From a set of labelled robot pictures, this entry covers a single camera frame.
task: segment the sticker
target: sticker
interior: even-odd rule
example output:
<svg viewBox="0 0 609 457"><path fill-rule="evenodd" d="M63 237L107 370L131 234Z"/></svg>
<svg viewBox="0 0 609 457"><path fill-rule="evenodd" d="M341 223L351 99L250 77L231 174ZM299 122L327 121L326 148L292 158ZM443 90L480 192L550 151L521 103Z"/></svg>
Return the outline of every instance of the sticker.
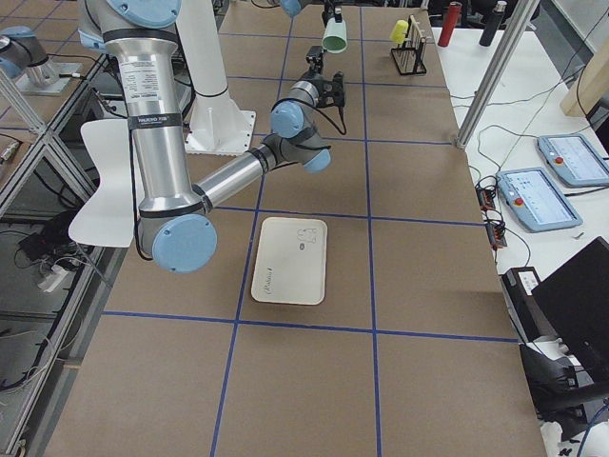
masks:
<svg viewBox="0 0 609 457"><path fill-rule="evenodd" d="M139 60L120 64L121 79L127 103L158 102L159 68L155 60Z"/></svg>
<svg viewBox="0 0 609 457"><path fill-rule="evenodd" d="M533 271L521 271L518 275L521 278L522 286L524 287L526 294L533 295L531 291L539 285L535 273Z"/></svg>

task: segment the light blue joint cover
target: light blue joint cover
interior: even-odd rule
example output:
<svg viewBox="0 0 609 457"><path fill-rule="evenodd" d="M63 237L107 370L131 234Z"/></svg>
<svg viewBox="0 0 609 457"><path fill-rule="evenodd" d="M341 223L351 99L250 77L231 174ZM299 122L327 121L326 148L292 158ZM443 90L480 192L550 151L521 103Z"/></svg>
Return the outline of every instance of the light blue joint cover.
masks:
<svg viewBox="0 0 609 457"><path fill-rule="evenodd" d="M281 0L282 8L289 17L294 17L303 10L299 0Z"/></svg>
<svg viewBox="0 0 609 457"><path fill-rule="evenodd" d="M304 169L313 174L324 171L328 165L332 162L330 151L328 149L322 149L319 154L309 160L303 165Z"/></svg>
<svg viewBox="0 0 609 457"><path fill-rule="evenodd" d="M182 0L106 0L113 10L136 26L164 29L178 18Z"/></svg>
<svg viewBox="0 0 609 457"><path fill-rule="evenodd" d="M104 43L104 40L101 36L86 33L85 31L82 31L80 29L78 30L78 33L80 34L80 43L85 48L87 48L88 50L96 50L104 54L108 53L108 50L106 49L106 43Z"/></svg>
<svg viewBox="0 0 609 457"><path fill-rule="evenodd" d="M36 36L36 34L26 26L7 27L4 30L0 30L0 35L7 35L8 38L32 38Z"/></svg>
<svg viewBox="0 0 609 457"><path fill-rule="evenodd" d="M191 273L209 261L217 245L211 222L200 214L187 214L161 227L152 243L152 257L168 271Z"/></svg>
<svg viewBox="0 0 609 457"><path fill-rule="evenodd" d="M3 59L2 57L0 57L0 69L4 70L4 73L6 73L10 79L16 78L23 72L23 70L13 64L10 60Z"/></svg>
<svg viewBox="0 0 609 457"><path fill-rule="evenodd" d="M270 128L282 138L293 138L305 126L305 115L294 102L282 102L270 113Z"/></svg>

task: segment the brown table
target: brown table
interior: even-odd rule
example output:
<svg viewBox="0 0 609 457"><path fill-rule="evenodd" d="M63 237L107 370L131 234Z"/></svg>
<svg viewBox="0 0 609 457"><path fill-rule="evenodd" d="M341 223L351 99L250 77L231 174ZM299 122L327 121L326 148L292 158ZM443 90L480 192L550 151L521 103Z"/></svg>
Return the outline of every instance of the brown table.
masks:
<svg viewBox="0 0 609 457"><path fill-rule="evenodd" d="M255 142L320 12L231 3L226 73ZM325 75L345 73L348 133L319 119L328 170L277 170L215 209L218 250L196 273L129 251L45 455L545 455L438 55L411 77L389 57L409 12L344 8L348 49ZM226 160L190 156L192 178ZM251 298L270 216L327 223L320 305Z"/></svg>

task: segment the white tray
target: white tray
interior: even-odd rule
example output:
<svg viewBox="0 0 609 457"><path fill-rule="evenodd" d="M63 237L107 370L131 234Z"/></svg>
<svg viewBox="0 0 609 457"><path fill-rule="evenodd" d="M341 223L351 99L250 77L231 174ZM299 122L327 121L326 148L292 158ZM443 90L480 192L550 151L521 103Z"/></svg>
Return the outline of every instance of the white tray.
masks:
<svg viewBox="0 0 609 457"><path fill-rule="evenodd" d="M263 222L254 267L254 300L319 305L325 294L327 225L316 219L269 217Z"/></svg>

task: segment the white desk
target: white desk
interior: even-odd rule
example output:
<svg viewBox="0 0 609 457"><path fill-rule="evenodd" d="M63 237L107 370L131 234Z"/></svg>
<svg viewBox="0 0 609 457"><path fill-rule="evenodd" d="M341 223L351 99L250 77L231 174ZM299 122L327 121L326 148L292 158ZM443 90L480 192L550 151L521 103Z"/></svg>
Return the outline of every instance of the white desk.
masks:
<svg viewBox="0 0 609 457"><path fill-rule="evenodd" d="M434 30L434 34L437 38L440 30ZM481 30L455 30L449 46L438 48L444 76L451 95L466 97L474 94L501 40L501 34L502 32L498 32L493 44L489 48L484 48L478 45ZM501 77L500 83L491 98L491 103L527 99L532 95L552 88L559 80L560 74L554 68L537 36L534 32L528 31L522 37ZM482 176L497 172L496 165L478 154L478 134L492 124L499 124L516 133L524 132L536 136L570 133L588 126L584 118L567 117L560 110L559 103L567 93L567 87L564 84L560 84L549 93L549 98L548 93L524 103L489 106L466 148L470 165L479 169ZM455 115L458 124L461 124L467 113L467 108L459 108L459 106L469 104L471 104L471 99L453 98L453 106L457 107L455 108ZM542 105L544 105L543 109L525 130ZM603 155L606 154L592 129L587 129L582 134ZM492 128L481 134L480 147L483 153L501 164L516 143L516 147L510 153L502 169L547 168L536 150L536 140L533 138L525 137L519 140L518 137L510 133ZM474 181L478 180L475 171L473 171L472 176ZM555 181L565 193L585 190L566 188L559 182L558 178ZM501 207L507 227L518 233L531 247L529 265L535 267L541 280L597 236L601 235L609 238L608 195L609 190L570 198L569 201L583 218L583 225L542 233L528 232L505 205ZM498 254L497 269L499 273L504 273L513 267L522 267L527 257L526 247L522 241L509 232L506 234L506 239L508 248L500 249Z"/></svg>

